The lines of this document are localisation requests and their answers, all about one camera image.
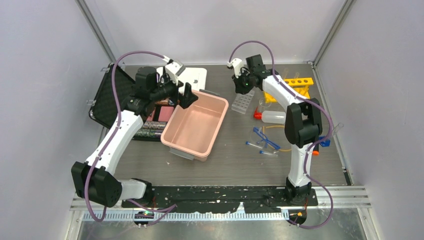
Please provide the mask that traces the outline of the blue capped test tube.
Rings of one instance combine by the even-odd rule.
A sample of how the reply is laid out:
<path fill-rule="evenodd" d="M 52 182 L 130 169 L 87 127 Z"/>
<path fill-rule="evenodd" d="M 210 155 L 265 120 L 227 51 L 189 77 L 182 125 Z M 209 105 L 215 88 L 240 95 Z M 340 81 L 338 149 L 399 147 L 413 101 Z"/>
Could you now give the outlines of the blue capped test tube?
<path fill-rule="evenodd" d="M 262 147 L 261 145 L 254 144 L 254 143 L 251 143 L 251 142 L 249 142 L 249 141 L 246 141 L 246 142 L 245 142 L 245 144 L 246 144 L 246 145 L 249 145 L 249 146 L 252 146 L 252 147 L 254 147 L 254 148 L 260 149 L 260 150 L 262 150 L 262 149 L 263 149 L 263 147 Z"/>
<path fill-rule="evenodd" d="M 259 153 L 260 153 L 260 154 L 262 154 L 262 155 L 267 155 L 267 156 L 274 156 L 274 157 L 277 157 L 277 156 L 278 156 L 278 154 L 277 154 L 277 153 L 274 153 L 274 152 L 268 152 L 268 151 L 263 151 L 263 150 L 260 150 L 260 151 L 259 151 Z"/>

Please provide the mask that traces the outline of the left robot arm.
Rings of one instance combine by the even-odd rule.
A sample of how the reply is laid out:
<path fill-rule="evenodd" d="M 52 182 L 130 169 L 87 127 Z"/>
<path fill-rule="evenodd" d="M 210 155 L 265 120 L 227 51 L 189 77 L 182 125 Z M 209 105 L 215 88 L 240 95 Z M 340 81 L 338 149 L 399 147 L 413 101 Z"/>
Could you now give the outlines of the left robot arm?
<path fill-rule="evenodd" d="M 153 202 L 153 193 L 147 190 L 149 182 L 141 179 L 118 180 L 114 173 L 128 144 L 152 114 L 157 102 L 170 100 L 186 109 L 198 96 L 192 92 L 189 82 L 183 82 L 186 67 L 172 62 L 161 72 L 155 67 L 138 69 L 130 91 L 119 96 L 116 75 L 125 73 L 116 66 L 109 76 L 112 94 L 117 97 L 117 115 L 103 141 L 84 161 L 75 162 L 71 175 L 78 197 L 104 207 L 113 207 L 118 201 L 134 199 L 141 207 Z"/>

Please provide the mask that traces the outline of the small glass beaker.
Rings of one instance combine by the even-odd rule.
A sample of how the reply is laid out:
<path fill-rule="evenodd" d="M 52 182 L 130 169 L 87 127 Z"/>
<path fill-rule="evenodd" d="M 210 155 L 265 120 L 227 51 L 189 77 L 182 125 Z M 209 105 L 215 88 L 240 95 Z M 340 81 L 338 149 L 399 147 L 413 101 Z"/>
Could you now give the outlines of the small glass beaker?
<path fill-rule="evenodd" d="M 271 104 L 272 103 L 271 102 L 268 102 L 266 98 L 261 98 L 258 101 L 258 107 L 257 107 L 257 109 L 260 112 L 263 112 L 263 111 L 267 110 L 271 106 Z"/>

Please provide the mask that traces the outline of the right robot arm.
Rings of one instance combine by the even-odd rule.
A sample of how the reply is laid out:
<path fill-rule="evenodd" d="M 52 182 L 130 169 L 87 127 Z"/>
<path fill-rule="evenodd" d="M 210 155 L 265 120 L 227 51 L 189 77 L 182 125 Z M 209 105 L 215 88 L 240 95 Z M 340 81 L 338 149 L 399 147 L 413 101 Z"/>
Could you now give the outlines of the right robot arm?
<path fill-rule="evenodd" d="M 296 92 L 278 72 L 264 65 L 259 54 L 246 58 L 246 63 L 234 58 L 227 67 L 234 71 L 232 80 L 237 94 L 259 88 L 285 108 L 284 134 L 291 144 L 291 162 L 283 195 L 286 202 L 299 205 L 312 190 L 309 171 L 313 144 L 323 132 L 319 101 L 306 99 Z"/>

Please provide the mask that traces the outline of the blue safety glasses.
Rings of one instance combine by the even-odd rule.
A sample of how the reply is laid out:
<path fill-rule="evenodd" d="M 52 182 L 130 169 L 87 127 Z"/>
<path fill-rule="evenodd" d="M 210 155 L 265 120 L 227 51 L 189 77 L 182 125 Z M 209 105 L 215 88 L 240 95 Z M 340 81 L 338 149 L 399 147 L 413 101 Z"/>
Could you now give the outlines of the blue safety glasses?
<path fill-rule="evenodd" d="M 253 127 L 251 140 L 253 144 L 257 146 L 261 146 L 264 149 L 272 148 L 274 150 L 280 150 L 280 145 L 276 144 L 274 141 L 270 140 L 270 138 L 263 133 L 261 127 Z"/>

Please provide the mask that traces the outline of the yellow test tube rack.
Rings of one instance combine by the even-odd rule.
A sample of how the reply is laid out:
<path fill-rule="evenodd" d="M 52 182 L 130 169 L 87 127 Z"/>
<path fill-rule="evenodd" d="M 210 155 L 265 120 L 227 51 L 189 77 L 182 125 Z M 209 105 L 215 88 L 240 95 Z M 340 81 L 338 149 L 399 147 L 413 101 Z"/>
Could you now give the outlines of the yellow test tube rack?
<path fill-rule="evenodd" d="M 309 87 L 314 84 L 314 81 L 311 77 L 306 78 L 286 78 L 285 83 L 288 84 L 292 89 L 297 93 L 309 99 Z M 267 103 L 277 103 L 278 101 L 266 91 L 263 92 L 263 96 L 266 99 Z"/>

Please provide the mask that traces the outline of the clear tube rack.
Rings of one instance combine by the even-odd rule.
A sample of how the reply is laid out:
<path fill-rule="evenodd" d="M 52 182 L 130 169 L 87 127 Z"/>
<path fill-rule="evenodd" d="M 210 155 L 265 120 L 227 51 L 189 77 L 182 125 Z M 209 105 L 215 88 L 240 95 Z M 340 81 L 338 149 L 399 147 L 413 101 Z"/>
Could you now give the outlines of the clear tube rack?
<path fill-rule="evenodd" d="M 246 114 L 254 95 L 254 90 L 250 90 L 246 94 L 237 93 L 233 103 L 231 104 L 231 109 L 237 113 L 243 115 Z"/>

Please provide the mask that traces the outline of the white wash bottle red cap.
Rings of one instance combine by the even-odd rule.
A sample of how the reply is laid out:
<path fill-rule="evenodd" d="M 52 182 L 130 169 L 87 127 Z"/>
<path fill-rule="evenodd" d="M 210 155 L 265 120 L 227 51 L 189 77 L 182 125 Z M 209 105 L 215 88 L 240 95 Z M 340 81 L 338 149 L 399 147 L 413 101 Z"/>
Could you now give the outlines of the white wash bottle red cap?
<path fill-rule="evenodd" d="M 260 109 L 254 111 L 253 118 L 261 120 L 264 123 L 284 125 L 286 122 L 286 112 Z"/>

